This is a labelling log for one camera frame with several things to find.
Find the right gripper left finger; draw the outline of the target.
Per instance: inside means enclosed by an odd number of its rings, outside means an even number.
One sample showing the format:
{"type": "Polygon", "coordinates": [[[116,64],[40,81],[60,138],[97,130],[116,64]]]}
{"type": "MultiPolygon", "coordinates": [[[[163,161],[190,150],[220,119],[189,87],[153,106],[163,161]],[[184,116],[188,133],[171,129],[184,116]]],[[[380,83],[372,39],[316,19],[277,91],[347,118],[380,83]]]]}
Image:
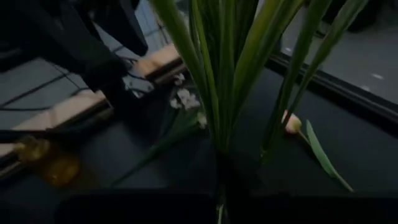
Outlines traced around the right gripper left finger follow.
{"type": "Polygon", "coordinates": [[[55,224],[216,224],[215,151],[170,153],[160,163],[176,176],[166,187],[72,195],[59,203],[55,224]]]}

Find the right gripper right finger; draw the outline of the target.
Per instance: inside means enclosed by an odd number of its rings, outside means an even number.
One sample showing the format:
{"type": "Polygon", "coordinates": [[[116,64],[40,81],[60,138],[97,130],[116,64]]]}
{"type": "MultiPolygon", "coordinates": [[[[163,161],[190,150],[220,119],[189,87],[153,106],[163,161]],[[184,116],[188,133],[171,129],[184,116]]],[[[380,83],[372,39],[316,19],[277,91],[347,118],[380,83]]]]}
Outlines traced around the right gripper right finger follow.
{"type": "Polygon", "coordinates": [[[398,224],[398,182],[360,175],[348,192],[304,155],[233,155],[228,171],[233,224],[398,224]]]}

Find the pink tulip with stem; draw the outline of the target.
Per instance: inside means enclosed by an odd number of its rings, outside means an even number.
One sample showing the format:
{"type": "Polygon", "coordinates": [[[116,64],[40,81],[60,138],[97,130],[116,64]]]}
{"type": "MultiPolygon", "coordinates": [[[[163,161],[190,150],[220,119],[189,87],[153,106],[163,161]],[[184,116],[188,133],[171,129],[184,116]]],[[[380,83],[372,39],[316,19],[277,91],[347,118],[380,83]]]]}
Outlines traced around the pink tulip with stem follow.
{"type": "Polygon", "coordinates": [[[282,124],[287,121],[285,124],[285,132],[289,134],[298,134],[309,145],[312,154],[315,156],[316,160],[322,169],[329,175],[329,177],[339,182],[349,192],[354,192],[354,188],[352,188],[352,186],[345,181],[345,179],[338,173],[331,163],[329,157],[323,150],[310,121],[306,120],[305,124],[307,134],[304,134],[302,132],[302,122],[299,117],[293,113],[289,118],[287,118],[287,115],[288,111],[285,110],[281,121],[282,124]]]}

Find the white flower bunch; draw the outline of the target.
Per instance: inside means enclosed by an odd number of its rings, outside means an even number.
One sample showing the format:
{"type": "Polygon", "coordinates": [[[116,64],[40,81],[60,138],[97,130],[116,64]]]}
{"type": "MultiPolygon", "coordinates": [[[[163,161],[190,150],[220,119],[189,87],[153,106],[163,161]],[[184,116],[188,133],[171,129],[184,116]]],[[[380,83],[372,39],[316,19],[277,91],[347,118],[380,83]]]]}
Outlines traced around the white flower bunch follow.
{"type": "Polygon", "coordinates": [[[185,84],[185,81],[185,75],[174,75],[175,88],[169,97],[169,115],[163,120],[158,140],[149,148],[146,156],[113,181],[111,187],[118,186],[185,138],[206,129],[207,120],[197,88],[193,84],[185,84]]]}

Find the red flower bunch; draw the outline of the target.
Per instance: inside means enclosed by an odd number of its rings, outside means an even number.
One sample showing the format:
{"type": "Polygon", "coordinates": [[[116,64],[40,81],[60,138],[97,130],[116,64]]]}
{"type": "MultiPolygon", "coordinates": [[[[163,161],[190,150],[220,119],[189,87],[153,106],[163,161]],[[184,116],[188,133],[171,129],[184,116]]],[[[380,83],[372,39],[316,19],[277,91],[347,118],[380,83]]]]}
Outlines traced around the red flower bunch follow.
{"type": "Polygon", "coordinates": [[[223,162],[249,92],[302,6],[308,14],[279,89],[259,155],[266,165],[317,68],[369,0],[346,0],[319,46],[297,93],[293,85],[333,0],[190,0],[184,22],[175,0],[149,0],[195,82],[208,129],[223,162]]]}

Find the amber glass vase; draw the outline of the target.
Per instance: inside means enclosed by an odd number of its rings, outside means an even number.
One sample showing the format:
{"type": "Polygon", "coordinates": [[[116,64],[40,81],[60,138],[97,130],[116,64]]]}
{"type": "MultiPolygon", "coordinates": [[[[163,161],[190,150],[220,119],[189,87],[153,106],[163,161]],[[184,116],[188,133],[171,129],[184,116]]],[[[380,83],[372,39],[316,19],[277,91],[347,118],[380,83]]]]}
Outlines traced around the amber glass vase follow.
{"type": "Polygon", "coordinates": [[[12,149],[19,161],[55,187],[69,184],[80,172],[79,158],[56,142],[24,136],[12,149]]]}

